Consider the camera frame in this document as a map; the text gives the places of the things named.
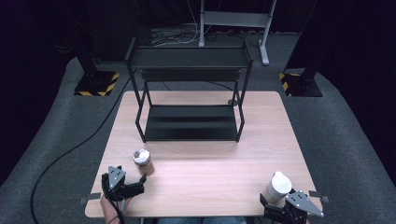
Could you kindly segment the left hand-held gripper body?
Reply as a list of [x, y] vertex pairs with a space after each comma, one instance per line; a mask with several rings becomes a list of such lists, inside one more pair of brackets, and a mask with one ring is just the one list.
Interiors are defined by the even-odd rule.
[[102, 189], [107, 199], [113, 202], [120, 202], [126, 198], [133, 197], [132, 185], [126, 185], [126, 173], [120, 166], [109, 166], [105, 174], [102, 175]]

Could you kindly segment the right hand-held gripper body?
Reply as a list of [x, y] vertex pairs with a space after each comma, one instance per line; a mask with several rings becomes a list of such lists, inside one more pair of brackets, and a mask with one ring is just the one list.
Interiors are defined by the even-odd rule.
[[309, 215], [324, 217], [324, 213], [301, 190], [286, 195], [282, 207], [270, 204], [263, 215], [279, 224], [306, 224]]

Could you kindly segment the white paper cup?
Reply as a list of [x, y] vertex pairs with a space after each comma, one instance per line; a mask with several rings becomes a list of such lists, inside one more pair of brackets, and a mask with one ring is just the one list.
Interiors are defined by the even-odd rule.
[[274, 172], [270, 181], [266, 184], [262, 196], [269, 204], [277, 204], [292, 189], [290, 179], [282, 172]]

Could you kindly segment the glass jar with silver lid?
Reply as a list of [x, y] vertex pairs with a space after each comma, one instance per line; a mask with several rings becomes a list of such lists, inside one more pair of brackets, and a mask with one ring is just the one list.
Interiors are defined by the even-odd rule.
[[155, 172], [154, 165], [151, 161], [151, 154], [148, 150], [140, 148], [134, 152], [134, 164], [141, 175], [153, 175]]

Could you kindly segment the black metal shelf rack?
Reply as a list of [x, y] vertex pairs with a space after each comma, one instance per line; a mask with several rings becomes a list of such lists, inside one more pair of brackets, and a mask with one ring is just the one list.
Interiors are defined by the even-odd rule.
[[[135, 42], [125, 56], [138, 105], [135, 126], [147, 141], [235, 141], [245, 125], [243, 103], [253, 60], [248, 47], [139, 47]], [[151, 82], [229, 82], [232, 100], [212, 105], [154, 104]], [[143, 109], [148, 109], [146, 126], [140, 125]]]

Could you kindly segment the person's left hand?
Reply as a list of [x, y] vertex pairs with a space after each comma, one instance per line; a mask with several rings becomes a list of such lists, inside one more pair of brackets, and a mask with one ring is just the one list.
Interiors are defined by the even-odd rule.
[[105, 223], [120, 224], [120, 218], [118, 217], [117, 209], [124, 212], [127, 209], [131, 200], [131, 198], [127, 198], [120, 202], [111, 203], [105, 196], [103, 196], [100, 200], [100, 204], [102, 206]]

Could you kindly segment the black stand with hazard-striped base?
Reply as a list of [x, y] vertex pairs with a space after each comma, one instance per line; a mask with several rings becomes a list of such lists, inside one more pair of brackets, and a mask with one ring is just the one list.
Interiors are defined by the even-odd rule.
[[80, 37], [76, 37], [74, 40], [74, 51], [84, 71], [84, 75], [75, 87], [75, 95], [109, 95], [114, 89], [120, 74], [114, 71], [98, 70]]
[[301, 34], [279, 74], [284, 92], [289, 97], [321, 97], [322, 93], [315, 81], [315, 74], [322, 61], [321, 44], [314, 44]]

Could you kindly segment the grey metal stand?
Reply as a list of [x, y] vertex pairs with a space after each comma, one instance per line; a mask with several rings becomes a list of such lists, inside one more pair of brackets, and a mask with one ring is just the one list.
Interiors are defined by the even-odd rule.
[[274, 16], [277, 0], [270, 0], [270, 8], [267, 13], [225, 12], [208, 11], [205, 9], [205, 0], [200, 0], [200, 34], [198, 46], [205, 45], [205, 26], [236, 26], [249, 28], [263, 28], [263, 36], [259, 41], [259, 49], [262, 64], [269, 65], [269, 57], [266, 49], [266, 41]]

